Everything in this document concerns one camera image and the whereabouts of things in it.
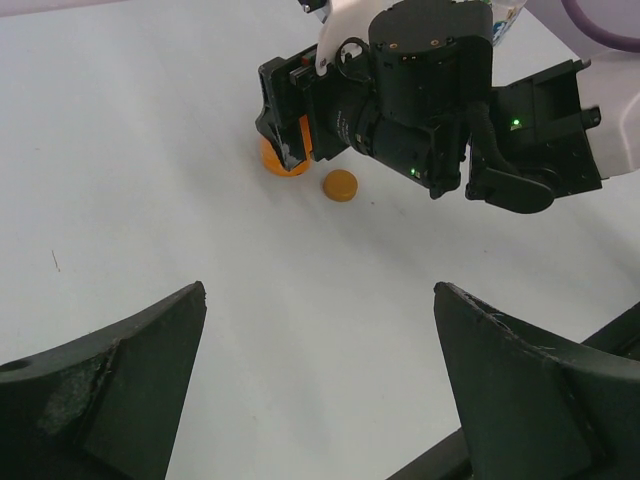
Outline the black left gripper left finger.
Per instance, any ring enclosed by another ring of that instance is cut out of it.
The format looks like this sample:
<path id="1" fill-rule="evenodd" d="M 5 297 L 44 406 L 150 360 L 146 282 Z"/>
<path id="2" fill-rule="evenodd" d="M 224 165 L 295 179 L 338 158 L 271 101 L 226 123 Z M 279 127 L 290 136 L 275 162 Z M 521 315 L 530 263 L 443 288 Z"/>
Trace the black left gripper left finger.
<path id="1" fill-rule="evenodd" d="M 1 367 L 4 479 L 163 479 L 206 318 L 194 282 Z"/>

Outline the clear bottle blue green label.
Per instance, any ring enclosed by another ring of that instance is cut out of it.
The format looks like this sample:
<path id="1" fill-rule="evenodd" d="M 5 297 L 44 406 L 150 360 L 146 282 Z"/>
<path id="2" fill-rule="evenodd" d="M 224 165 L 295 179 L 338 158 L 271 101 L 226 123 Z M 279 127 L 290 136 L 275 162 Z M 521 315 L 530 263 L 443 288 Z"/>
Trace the clear bottle blue green label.
<path id="1" fill-rule="evenodd" d="M 491 0 L 493 46 L 498 46 L 526 5 L 526 0 Z"/>

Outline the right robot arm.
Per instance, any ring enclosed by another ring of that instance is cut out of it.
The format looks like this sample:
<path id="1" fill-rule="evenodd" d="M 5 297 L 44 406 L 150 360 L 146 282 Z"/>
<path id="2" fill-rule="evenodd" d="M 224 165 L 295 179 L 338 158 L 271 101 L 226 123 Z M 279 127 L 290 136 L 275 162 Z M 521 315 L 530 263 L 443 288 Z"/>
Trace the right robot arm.
<path id="1" fill-rule="evenodd" d="M 258 71 L 264 164 L 297 175 L 352 149 L 426 188 L 534 214 L 639 168 L 639 40 L 576 1 L 601 51 L 505 86 L 496 46 L 520 1 L 306 1 L 318 41 Z"/>

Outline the orange juice bottle cap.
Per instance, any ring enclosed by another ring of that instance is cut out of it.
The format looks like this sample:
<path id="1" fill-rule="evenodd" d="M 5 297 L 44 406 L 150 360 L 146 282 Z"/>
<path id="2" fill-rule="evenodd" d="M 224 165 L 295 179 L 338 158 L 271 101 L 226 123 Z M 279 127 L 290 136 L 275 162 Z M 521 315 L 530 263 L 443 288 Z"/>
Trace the orange juice bottle cap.
<path id="1" fill-rule="evenodd" d="M 348 170 L 330 171 L 322 182 L 324 195 L 334 202 L 349 202 L 358 193 L 359 183 L 356 176 Z"/>

